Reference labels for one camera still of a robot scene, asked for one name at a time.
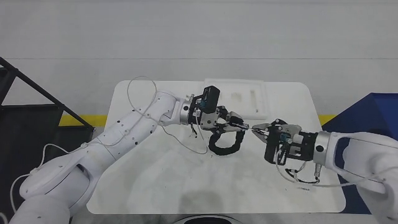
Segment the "yellow stripe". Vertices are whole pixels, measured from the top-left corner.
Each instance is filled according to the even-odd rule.
[[[329,120],[333,119],[337,115],[318,115],[319,122],[321,122],[321,126],[329,122]]]
[[[80,115],[85,121],[92,126],[105,126],[107,115]],[[63,115],[60,126],[82,126],[82,124],[70,115]]]
[[[324,125],[329,120],[333,119],[336,115],[318,115],[319,122]],[[80,115],[85,121],[92,126],[105,126],[106,115]],[[82,124],[70,115],[63,115],[60,121],[60,126],[81,126]]]

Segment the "black metal frame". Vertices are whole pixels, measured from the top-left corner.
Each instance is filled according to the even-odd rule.
[[[7,71],[7,75],[4,78],[4,81],[2,84],[0,84],[0,106],[2,102],[4,101],[8,90],[10,89],[12,83],[14,82],[15,78],[18,77],[20,78],[23,82],[31,86],[33,89],[41,93],[44,97],[52,101],[54,104],[56,104],[61,110],[66,111],[68,114],[73,116],[75,119],[77,119],[81,124],[86,126],[87,128],[91,128],[92,131],[94,131],[94,127],[87,123],[84,119],[82,119],[80,116],[78,116],[75,112],[73,112],[70,108],[65,106],[61,101],[57,100],[54,96],[52,96],[49,92],[45,91],[41,86],[36,84],[36,82],[32,81],[29,77],[24,75],[21,71],[18,70],[18,68],[12,66],[9,62],[7,62],[4,58],[0,57],[0,65],[3,66]]]

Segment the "floor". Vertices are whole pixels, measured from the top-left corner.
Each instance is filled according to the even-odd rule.
[[[370,92],[398,90],[397,19],[398,0],[0,0],[0,56],[78,114],[107,114],[114,86],[138,75],[302,82],[318,114],[338,114]],[[46,102],[22,82],[5,100]],[[75,221],[108,218],[83,211]],[[176,217],[124,218],[118,223]],[[365,217],[240,218],[281,224]]]

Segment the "cable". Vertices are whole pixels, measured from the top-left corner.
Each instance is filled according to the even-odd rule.
[[[30,174],[20,175],[20,176],[17,177],[17,179],[15,179],[14,182],[11,184],[11,189],[10,189],[10,200],[11,200],[11,207],[12,207],[12,210],[14,211],[14,213],[17,212],[17,209],[15,208],[14,197],[12,196],[12,190],[14,189],[15,183],[16,183],[19,179],[21,179],[21,178],[23,178],[23,177],[28,177],[28,176],[30,176]]]
[[[0,212],[0,217],[2,218],[3,224],[8,224],[7,216]]]
[[[43,166],[44,157],[45,157],[45,148],[47,148],[47,146],[54,146],[54,147],[57,147],[57,148],[60,149],[61,151],[65,152],[66,154],[70,154],[70,153],[73,153],[73,152],[74,152],[74,151],[68,152],[68,151],[64,150],[64,148],[62,148],[62,147],[60,147],[60,146],[58,146],[58,145],[56,145],[56,144],[46,144],[46,145],[44,146],[44,148],[43,148],[42,161],[40,162],[40,165],[37,167],[37,169],[39,169],[39,168],[41,168],[41,167]]]
[[[137,78],[140,78],[140,77],[147,78],[148,80],[150,80],[150,81],[152,82],[152,84],[154,84],[154,88],[155,88],[155,92],[154,92],[154,94],[153,94],[153,96],[152,96],[152,101],[150,102],[149,106],[145,109],[145,111],[144,111],[143,113],[141,113],[139,110],[137,110],[137,108],[133,105],[133,103],[131,102],[131,99],[130,99],[130,94],[129,94],[129,88],[130,88],[131,82],[132,82],[133,80],[137,79]],[[134,111],[137,111],[139,114],[141,114],[141,117],[140,117],[140,118],[138,119],[138,121],[130,128],[130,131],[131,131],[131,129],[134,128],[134,127],[136,126],[136,124],[145,116],[145,114],[146,114],[147,110],[150,108],[150,106],[152,106],[152,104],[154,103],[154,101],[155,101],[155,99],[156,99],[156,94],[157,94],[157,92],[158,92],[158,91],[157,91],[157,85],[156,85],[156,83],[155,83],[153,80],[151,80],[149,77],[146,77],[146,76],[138,76],[138,77],[135,77],[135,78],[133,78],[132,80],[130,80],[130,82],[129,82],[128,86],[127,86],[127,98],[128,98],[128,100],[129,100],[130,106],[134,109]],[[156,119],[154,119],[154,118],[151,118],[150,116],[146,116],[146,118],[149,118],[149,119],[155,121],[156,123],[159,123],[158,120],[156,120]],[[164,126],[162,126],[161,124],[160,124],[159,126],[163,129],[163,131],[164,131],[165,134],[167,134],[167,135],[169,135],[169,136],[172,136],[175,140],[177,140],[178,143],[180,143],[183,147],[187,148],[188,150],[190,150],[190,151],[192,151],[192,152],[194,152],[194,153],[197,153],[197,154],[201,154],[201,155],[204,155],[204,154],[206,154],[206,153],[208,152],[207,146],[206,146],[206,151],[205,151],[205,152],[198,152],[198,151],[195,151],[195,150],[189,148],[188,146],[184,145],[176,136],[174,136],[174,135],[171,134],[171,133],[168,133],[168,132],[166,131],[166,129],[164,128]],[[202,133],[201,133],[201,131],[200,131],[200,128],[199,128],[199,133],[200,133],[200,136],[201,136],[202,140],[205,140],[205,138],[203,137],[203,135],[202,135]],[[114,144],[112,144],[112,145],[105,145],[105,146],[115,146],[115,145],[117,145],[117,144],[122,140],[122,138],[121,138],[118,142],[116,142],[116,143],[114,143]]]
[[[194,152],[194,153],[196,153],[196,154],[200,154],[200,155],[204,155],[204,154],[206,154],[206,153],[208,152],[207,146],[206,146],[206,151],[205,151],[205,152],[198,152],[198,151],[195,151],[195,150],[189,148],[188,146],[184,145],[176,136],[174,136],[174,135],[171,134],[171,133],[168,133],[168,132],[166,131],[166,129],[164,128],[164,126],[160,126],[160,127],[163,129],[163,131],[164,131],[165,134],[167,134],[167,135],[172,136],[173,138],[175,138],[175,140],[177,140],[177,142],[179,142],[183,147],[187,148],[188,150],[190,150],[190,151],[192,151],[192,152]]]
[[[281,149],[279,149],[279,150],[277,151],[277,153],[275,154],[275,159],[277,158],[277,156],[279,156],[280,151],[281,151]],[[345,183],[345,184],[306,184],[306,183],[302,183],[302,182],[296,182],[295,180],[292,180],[292,179],[286,177],[283,173],[281,173],[281,171],[280,171],[280,169],[279,169],[279,165],[278,165],[277,162],[275,163],[275,166],[276,166],[276,169],[278,170],[279,174],[280,174],[285,180],[288,180],[289,182],[292,182],[292,183],[294,183],[294,184],[303,184],[303,185],[307,185],[307,186],[309,185],[309,186],[312,186],[312,187],[319,187],[319,188],[346,187],[346,186],[351,186],[351,185],[357,185],[357,184],[360,184],[360,183],[365,182],[365,181],[367,181],[367,180],[370,180],[370,179],[373,179],[373,178],[375,178],[375,177],[378,177],[379,175],[381,175],[381,174],[383,174],[383,173],[386,173],[386,172],[388,172],[388,171],[390,171],[390,170],[398,169],[398,166],[390,167],[390,168],[388,168],[388,169],[382,170],[382,171],[380,171],[380,172],[378,172],[378,173],[375,173],[375,174],[373,174],[373,175],[370,175],[370,176],[368,176],[368,177],[364,177],[364,178],[362,178],[362,179],[360,179],[360,180],[357,180],[357,181],[354,181],[354,182],[347,182],[347,183]]]

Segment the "table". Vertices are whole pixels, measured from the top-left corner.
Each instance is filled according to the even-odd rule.
[[[131,110],[126,88],[118,83],[109,108],[106,127]],[[199,95],[203,82],[156,82],[158,88],[176,95]],[[299,124],[306,131],[321,126],[308,88],[302,83],[264,83],[271,122],[280,118]],[[129,90],[135,105],[150,101],[151,82],[136,81]],[[248,121],[249,124],[264,121]],[[186,126],[167,130],[182,136]],[[221,143],[231,144],[232,136]],[[194,149],[203,149],[197,140],[184,140]],[[97,214],[171,214],[171,213],[306,213],[340,212],[345,207],[341,188],[302,187],[285,181],[263,156],[265,144],[247,132],[241,150],[228,157],[212,152],[194,154],[158,128],[151,137],[115,162],[101,177],[87,207]],[[289,161],[298,168],[300,161]],[[313,164],[303,170],[303,179],[313,178]],[[337,175],[323,169],[321,183],[337,184]]]

